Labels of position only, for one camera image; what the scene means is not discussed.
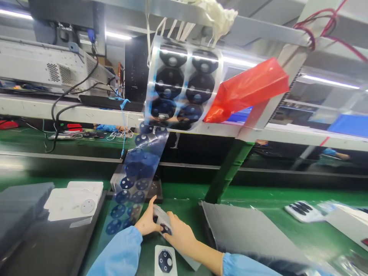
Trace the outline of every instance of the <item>blue cable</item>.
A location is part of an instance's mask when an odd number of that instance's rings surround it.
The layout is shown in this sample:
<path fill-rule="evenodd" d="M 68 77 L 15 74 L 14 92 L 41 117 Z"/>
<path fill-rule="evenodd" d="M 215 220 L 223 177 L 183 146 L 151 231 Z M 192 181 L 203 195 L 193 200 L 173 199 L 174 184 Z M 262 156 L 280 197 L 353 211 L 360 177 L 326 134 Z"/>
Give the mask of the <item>blue cable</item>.
<path fill-rule="evenodd" d="M 124 123 L 124 141 L 123 141 L 123 150 L 122 150 L 122 157 L 123 157 L 123 155 L 124 155 L 124 146 L 125 146 L 125 126 L 126 126 L 126 124 L 125 124 L 125 118 L 124 118 L 124 112 L 123 112 L 123 109 L 124 109 L 124 106 L 125 106 L 125 104 L 127 103 L 127 102 L 130 102 L 128 99 L 125 99 L 124 101 L 123 101 L 123 103 L 120 105 L 120 107 L 122 108 L 122 115 L 123 115 L 123 123 Z"/>

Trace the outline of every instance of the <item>blue bin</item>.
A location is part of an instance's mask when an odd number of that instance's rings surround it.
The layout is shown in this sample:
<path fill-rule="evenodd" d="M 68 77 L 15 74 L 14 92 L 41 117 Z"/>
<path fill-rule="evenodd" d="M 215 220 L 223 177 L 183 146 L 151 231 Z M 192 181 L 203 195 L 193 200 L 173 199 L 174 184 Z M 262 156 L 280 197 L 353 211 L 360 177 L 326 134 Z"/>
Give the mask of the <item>blue bin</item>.
<path fill-rule="evenodd" d="M 368 116 L 341 114 L 328 131 L 368 138 Z"/>
<path fill-rule="evenodd" d="M 253 107 L 248 107 L 242 111 L 239 111 L 237 113 L 234 113 L 230 116 L 230 118 L 227 120 L 228 122 L 238 122 L 238 123 L 244 123 L 246 119 L 249 116 L 249 113 L 252 111 Z"/>

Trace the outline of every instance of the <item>worker's hand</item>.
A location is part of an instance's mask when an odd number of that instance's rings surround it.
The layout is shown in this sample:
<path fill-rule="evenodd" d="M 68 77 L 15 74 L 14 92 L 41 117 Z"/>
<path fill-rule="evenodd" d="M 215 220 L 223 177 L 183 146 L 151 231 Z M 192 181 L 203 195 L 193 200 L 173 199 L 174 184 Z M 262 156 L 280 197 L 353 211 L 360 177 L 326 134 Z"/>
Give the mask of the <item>worker's hand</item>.
<path fill-rule="evenodd" d="M 149 201 L 148 208 L 143 216 L 135 224 L 135 227 L 141 232 L 142 236 L 148 235 L 152 232 L 160 232 L 162 227 L 153 222 L 153 202 L 156 199 L 156 195 Z"/>
<path fill-rule="evenodd" d="M 168 215 L 172 228 L 172 236 L 165 233 L 164 238 L 175 247 L 177 251 L 192 257 L 199 243 L 192 229 L 189 225 L 182 222 L 177 215 L 174 215 L 173 212 L 168 211 Z"/>

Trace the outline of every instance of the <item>fluorescent light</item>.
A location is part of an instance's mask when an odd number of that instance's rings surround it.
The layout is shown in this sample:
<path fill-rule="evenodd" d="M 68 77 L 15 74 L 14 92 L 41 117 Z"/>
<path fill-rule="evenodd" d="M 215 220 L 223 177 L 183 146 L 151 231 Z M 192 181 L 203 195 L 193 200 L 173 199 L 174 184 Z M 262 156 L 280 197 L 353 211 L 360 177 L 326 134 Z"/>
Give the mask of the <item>fluorescent light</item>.
<path fill-rule="evenodd" d="M 232 64 L 236 64 L 236 65 L 242 65 L 242 66 L 246 66 L 246 67 L 255 67 L 255 66 L 257 66 L 256 63 L 245 61 L 245 60 L 242 60 L 242 59 L 235 59 L 235 58 L 231 58 L 231 57 L 227 57 L 227 56 L 223 56 L 222 59 L 224 60 L 224 62 L 228 62 L 228 63 L 232 63 Z"/>
<path fill-rule="evenodd" d="M 7 10 L 0 10 L 0 15 L 8 15 L 28 20 L 33 20 L 32 16 L 25 14 L 25 13 L 15 13 L 13 11 L 7 11 Z"/>
<path fill-rule="evenodd" d="M 126 36 L 126 35 L 123 35 L 123 34 L 112 33 L 112 32 L 108 32 L 108 31 L 106 32 L 106 35 L 111 36 L 113 38 L 123 39 L 123 40 L 131 39 L 130 36 Z"/>
<path fill-rule="evenodd" d="M 309 76 L 309 75 L 303 75 L 302 77 L 305 78 L 305 79 L 310 79 L 310 80 L 313 80 L 313 81 L 324 82 L 324 83 L 332 84 L 332 85 L 336 85 L 336 86 L 341 86 L 341 87 L 346 87 L 346 88 L 351 88 L 351 89 L 359 89 L 358 86 L 353 86 L 353 85 L 349 85 L 349 84 L 343 84 L 343 83 L 340 83 L 340 82 L 334 82 L 334 81 L 331 81 L 331 80 L 321 79 L 321 78 L 313 77 L 313 76 Z"/>

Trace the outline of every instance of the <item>white cable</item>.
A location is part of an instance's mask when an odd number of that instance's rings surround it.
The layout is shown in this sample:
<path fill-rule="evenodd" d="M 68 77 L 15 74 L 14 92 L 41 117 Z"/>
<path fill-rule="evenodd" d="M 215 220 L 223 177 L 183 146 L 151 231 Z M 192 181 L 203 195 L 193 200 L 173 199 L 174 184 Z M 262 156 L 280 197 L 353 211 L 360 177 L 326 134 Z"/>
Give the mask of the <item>white cable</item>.
<path fill-rule="evenodd" d="M 171 29 L 170 29 L 170 31 L 168 33 L 168 38 L 170 38 L 171 34 L 173 33 L 173 30 L 174 30 L 174 28 L 176 26 L 176 23 L 177 23 L 177 20 L 175 19 L 174 22 L 172 23 Z"/>
<path fill-rule="evenodd" d="M 151 64 L 151 40 L 150 40 L 150 11 L 151 11 L 151 0 L 146 0 L 146 25 L 147 25 L 147 46 L 148 46 L 148 57 L 147 57 L 147 66 L 150 67 Z"/>
<path fill-rule="evenodd" d="M 181 36 L 181 32 L 183 31 L 184 24 L 185 24 L 184 21 L 180 22 L 179 31 L 177 32 L 177 35 L 176 35 L 176 40 L 180 40 L 180 36 Z"/>
<path fill-rule="evenodd" d="M 184 28 L 184 31 L 181 35 L 181 38 L 180 40 L 181 41 L 185 41 L 187 39 L 187 37 L 189 36 L 189 34 L 191 33 L 191 31 L 193 30 L 195 26 L 195 23 L 187 23 L 185 28 Z"/>
<path fill-rule="evenodd" d="M 166 27 L 166 20 L 167 20 L 167 17 L 165 17 L 164 19 L 162 19 L 162 21 L 164 22 L 163 25 L 162 25 L 162 28 L 161 28 L 161 36 L 164 35 L 164 30 L 165 30 L 165 27 Z"/>
<path fill-rule="evenodd" d="M 167 17 L 165 17 L 164 19 L 161 20 L 160 24 L 158 25 L 155 33 L 154 33 L 154 37 L 157 35 L 158 33 L 158 30 L 162 27 L 162 30 L 161 30 L 161 35 L 163 34 L 163 31 L 165 29 L 165 25 L 166 25 L 166 20 L 167 20 Z M 150 31 L 150 27 L 149 27 L 149 22 L 147 21 L 147 33 Z M 150 41 L 150 36 L 147 36 L 147 44 L 151 44 L 151 41 Z M 147 66 L 148 68 L 150 67 L 150 63 L 151 63 L 151 55 L 152 55 L 152 49 L 153 49 L 153 44 L 149 46 L 148 48 L 148 57 L 147 57 Z"/>

